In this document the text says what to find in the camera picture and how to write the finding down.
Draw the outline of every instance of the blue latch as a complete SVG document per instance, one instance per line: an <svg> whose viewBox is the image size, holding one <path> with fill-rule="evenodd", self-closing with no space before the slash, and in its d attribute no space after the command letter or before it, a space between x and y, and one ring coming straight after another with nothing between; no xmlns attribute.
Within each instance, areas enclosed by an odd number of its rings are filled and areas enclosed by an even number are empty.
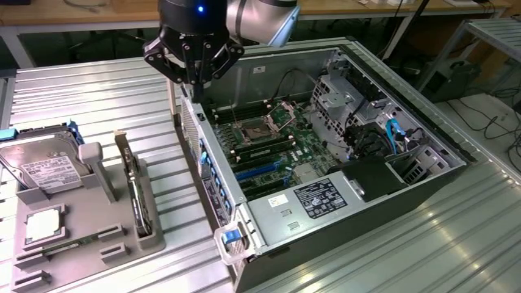
<svg viewBox="0 0 521 293"><path fill-rule="evenodd" d="M235 229L235 230L227 231L223 234L222 238L223 238L223 243L230 244L235 241L242 240L242 233L240 233L239 229Z"/></svg>
<svg viewBox="0 0 521 293"><path fill-rule="evenodd" d="M0 130L0 142L4 140L15 139L18 134L18 130L15 128Z"/></svg>
<svg viewBox="0 0 521 293"><path fill-rule="evenodd" d="M204 151L202 154L202 164L207 161L208 153Z"/></svg>

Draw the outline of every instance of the hard drive label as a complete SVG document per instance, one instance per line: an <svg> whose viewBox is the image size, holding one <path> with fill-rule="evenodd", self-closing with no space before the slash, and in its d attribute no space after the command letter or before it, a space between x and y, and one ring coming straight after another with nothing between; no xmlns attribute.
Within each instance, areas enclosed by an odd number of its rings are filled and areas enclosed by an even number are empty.
<svg viewBox="0 0 521 293"><path fill-rule="evenodd" d="M330 178L295 189L295 194L312 219L348 205Z"/></svg>
<svg viewBox="0 0 521 293"><path fill-rule="evenodd" d="M80 175L68 156L22 165L36 185L43 189L80 181Z"/></svg>

